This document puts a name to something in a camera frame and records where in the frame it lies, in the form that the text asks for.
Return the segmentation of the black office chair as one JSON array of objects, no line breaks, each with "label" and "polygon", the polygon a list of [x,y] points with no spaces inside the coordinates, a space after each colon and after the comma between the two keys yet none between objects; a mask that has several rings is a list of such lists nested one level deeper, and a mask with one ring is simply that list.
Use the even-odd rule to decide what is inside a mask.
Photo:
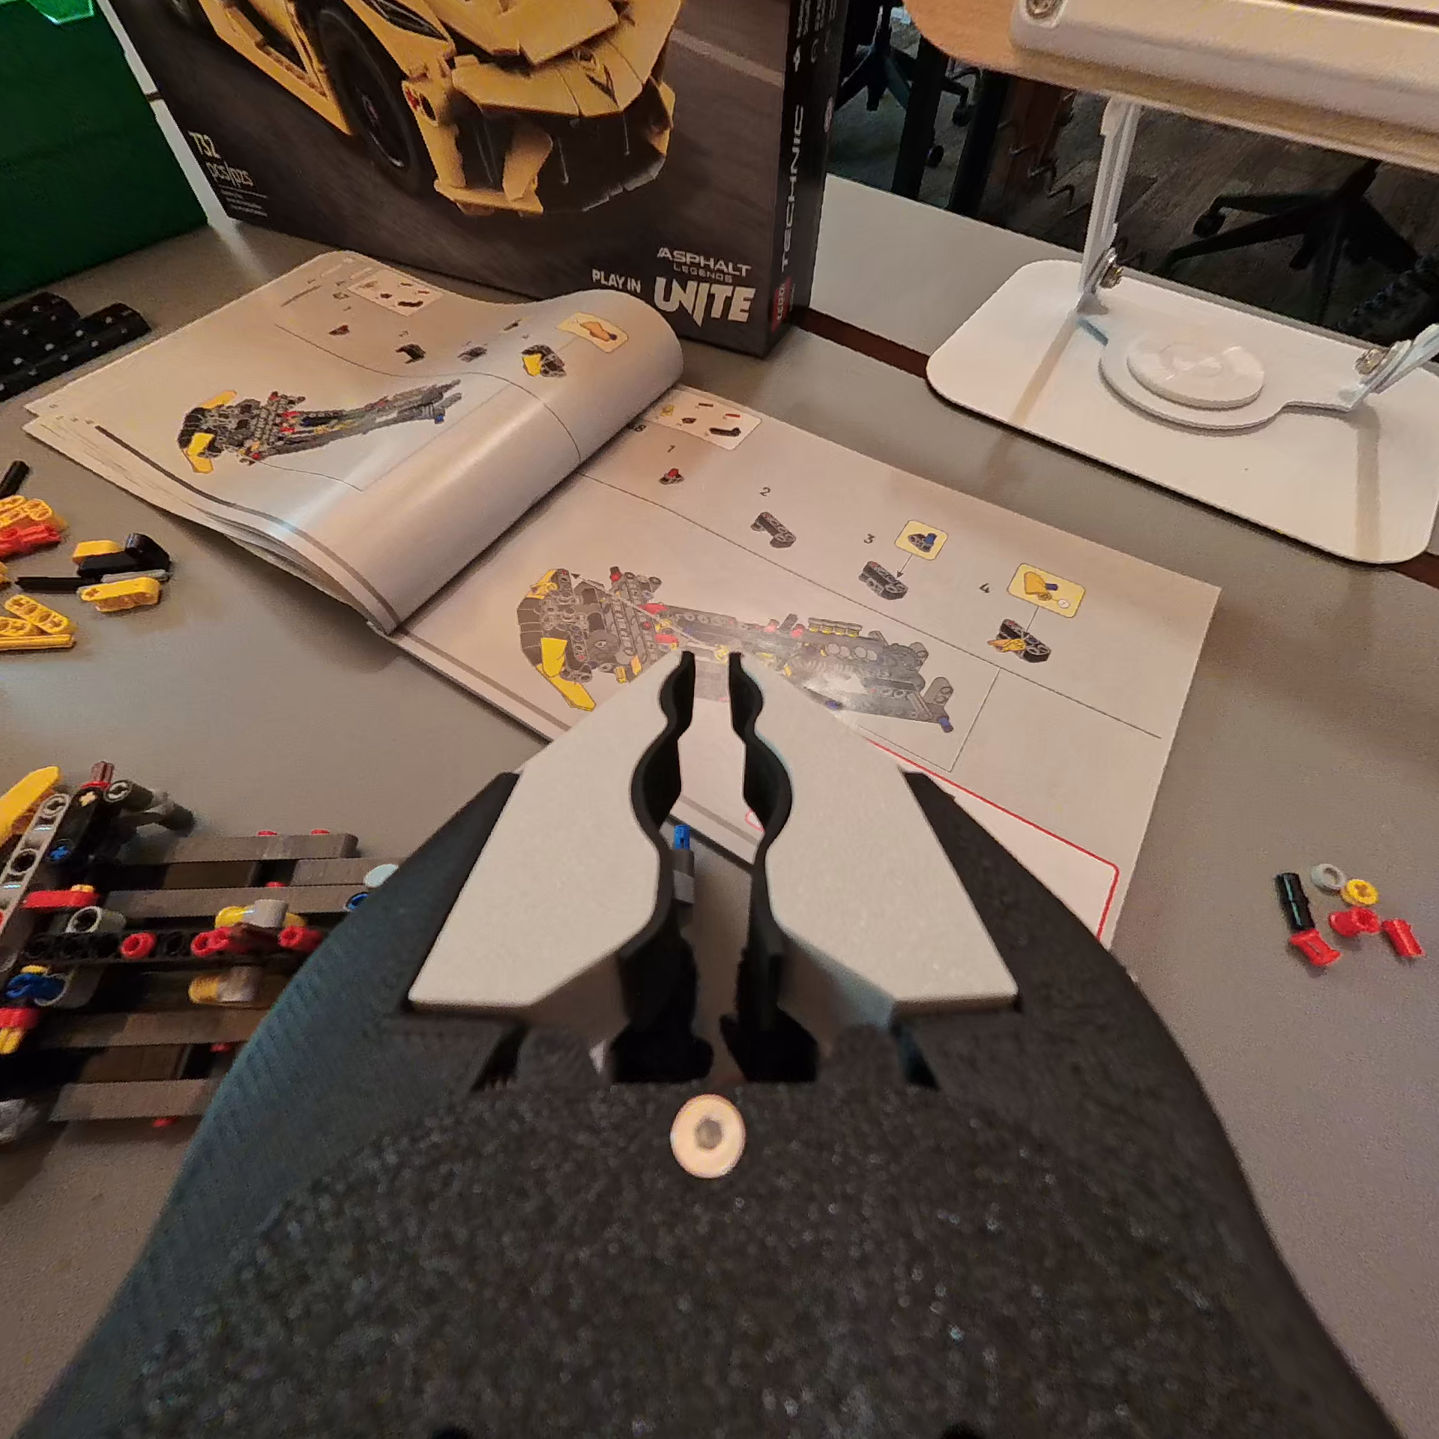
[{"label": "black office chair", "polygon": [[877,113],[885,97],[901,105],[901,141],[890,190],[901,197],[918,197],[922,173],[946,162],[946,145],[935,141],[939,103],[957,97],[951,122],[969,122],[979,113],[979,82],[983,70],[948,58],[939,44],[918,39],[915,56],[893,41],[893,14],[906,2],[893,0],[853,0],[844,24],[844,77],[833,105],[865,97],[865,110]]},{"label": "black office chair", "polygon": [[1167,278],[1188,257],[1213,257],[1297,237],[1298,250],[1293,270],[1309,270],[1304,319],[1321,327],[1343,257],[1381,261],[1392,273],[1420,261],[1420,250],[1369,197],[1375,170],[1381,162],[1365,162],[1331,190],[1219,195],[1194,220],[1194,240],[1167,250],[1155,273]]}]

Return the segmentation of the black perforated lego plate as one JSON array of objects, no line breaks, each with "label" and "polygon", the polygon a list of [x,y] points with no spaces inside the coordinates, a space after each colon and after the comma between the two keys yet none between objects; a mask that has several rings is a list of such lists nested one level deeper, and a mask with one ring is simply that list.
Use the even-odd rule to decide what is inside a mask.
[{"label": "black perforated lego plate", "polygon": [[44,330],[32,342],[3,348],[0,360],[0,402],[39,390],[72,367],[83,367],[97,357],[111,357],[137,338],[146,338],[151,327],[130,306],[114,302],[95,312],[81,312],[72,330]]}]

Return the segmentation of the small cluster of lego bushes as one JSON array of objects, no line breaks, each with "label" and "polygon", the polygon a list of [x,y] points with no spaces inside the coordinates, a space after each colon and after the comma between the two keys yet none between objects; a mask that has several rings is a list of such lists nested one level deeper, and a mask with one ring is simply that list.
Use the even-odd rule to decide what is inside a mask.
[{"label": "small cluster of lego bushes", "polygon": [[1425,959],[1423,936],[1402,912],[1381,904],[1381,890],[1336,863],[1277,870],[1274,899],[1288,927],[1288,947],[1309,970],[1332,970],[1369,940],[1384,942],[1402,964]]}]

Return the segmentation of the white metal stand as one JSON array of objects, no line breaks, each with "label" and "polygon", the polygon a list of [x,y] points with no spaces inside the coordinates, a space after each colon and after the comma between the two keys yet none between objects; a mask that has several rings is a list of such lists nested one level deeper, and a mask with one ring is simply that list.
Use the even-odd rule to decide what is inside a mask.
[{"label": "white metal stand", "polygon": [[1392,567],[1439,507],[1434,327],[1365,351],[1116,267],[1144,105],[1111,97],[1081,261],[1021,267],[935,357],[965,408],[1239,517]]}]

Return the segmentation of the black lego set box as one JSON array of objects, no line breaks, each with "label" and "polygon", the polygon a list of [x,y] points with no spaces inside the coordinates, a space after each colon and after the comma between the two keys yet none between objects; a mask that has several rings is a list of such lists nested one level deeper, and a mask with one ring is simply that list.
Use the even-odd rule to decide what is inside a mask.
[{"label": "black lego set box", "polygon": [[846,2],[120,0],[216,203],[768,357],[807,306]]}]

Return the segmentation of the wooden instruction board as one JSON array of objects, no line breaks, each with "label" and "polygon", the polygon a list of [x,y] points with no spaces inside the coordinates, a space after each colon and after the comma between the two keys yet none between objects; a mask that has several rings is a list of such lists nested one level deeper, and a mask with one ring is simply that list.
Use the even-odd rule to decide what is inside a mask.
[{"label": "wooden instruction board", "polygon": [[948,58],[1439,170],[1434,0],[915,0]]}]

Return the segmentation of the pile of yellow lego pieces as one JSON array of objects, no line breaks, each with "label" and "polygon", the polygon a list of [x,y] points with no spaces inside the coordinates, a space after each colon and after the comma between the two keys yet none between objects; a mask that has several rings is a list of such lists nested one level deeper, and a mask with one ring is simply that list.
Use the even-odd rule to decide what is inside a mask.
[{"label": "pile of yellow lego pieces", "polygon": [[0,473],[0,651],[70,651],[76,623],[54,602],[81,602],[97,617],[159,609],[174,558],[149,534],[72,540],[70,521],[32,494],[32,466]]}]

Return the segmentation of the green plastic bin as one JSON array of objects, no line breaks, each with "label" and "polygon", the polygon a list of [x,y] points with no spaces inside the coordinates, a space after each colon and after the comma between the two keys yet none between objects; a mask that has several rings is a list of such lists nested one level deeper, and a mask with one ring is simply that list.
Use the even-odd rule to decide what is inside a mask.
[{"label": "green plastic bin", "polygon": [[97,2],[0,10],[0,294],[204,229]]}]

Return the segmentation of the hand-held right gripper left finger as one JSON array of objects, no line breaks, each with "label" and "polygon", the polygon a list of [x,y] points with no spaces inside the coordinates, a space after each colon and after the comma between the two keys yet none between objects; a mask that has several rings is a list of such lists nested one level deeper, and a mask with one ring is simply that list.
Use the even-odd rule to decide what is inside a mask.
[{"label": "hand-held right gripper left finger", "polygon": [[690,720],[680,651],[519,765],[405,988],[415,1009],[562,1027],[605,1046],[620,1077],[698,1077],[698,970],[660,834]]}]

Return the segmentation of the lego instruction booklet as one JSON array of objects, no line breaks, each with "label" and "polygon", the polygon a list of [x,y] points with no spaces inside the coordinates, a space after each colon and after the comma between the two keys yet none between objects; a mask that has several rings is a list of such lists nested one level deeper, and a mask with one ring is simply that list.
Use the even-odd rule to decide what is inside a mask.
[{"label": "lego instruction booklet", "polygon": [[319,254],[25,408],[547,742],[694,655],[678,815],[753,859],[747,651],[1115,940],[1219,590],[680,386],[630,292]]}]

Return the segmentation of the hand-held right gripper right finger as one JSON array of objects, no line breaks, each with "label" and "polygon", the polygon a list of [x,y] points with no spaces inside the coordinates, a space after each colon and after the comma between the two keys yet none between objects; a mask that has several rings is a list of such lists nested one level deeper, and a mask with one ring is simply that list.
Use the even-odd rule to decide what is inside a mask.
[{"label": "hand-held right gripper right finger", "polygon": [[764,820],[725,1014],[735,1064],[813,1073],[846,1027],[1010,1008],[1021,984],[935,830],[969,813],[753,655],[728,655],[728,708]]}]

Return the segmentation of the lego car chassis model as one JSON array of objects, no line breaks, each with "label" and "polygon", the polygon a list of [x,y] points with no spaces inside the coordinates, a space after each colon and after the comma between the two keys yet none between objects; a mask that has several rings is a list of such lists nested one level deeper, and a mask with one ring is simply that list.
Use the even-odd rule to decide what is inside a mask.
[{"label": "lego car chassis model", "polygon": [[518,793],[490,779],[384,870],[352,834],[184,834],[170,797],[97,765],[3,842],[3,1146],[52,1124],[180,1124],[233,1099],[278,1141],[397,1124],[513,1071],[566,1014],[421,1009],[411,983]]}]

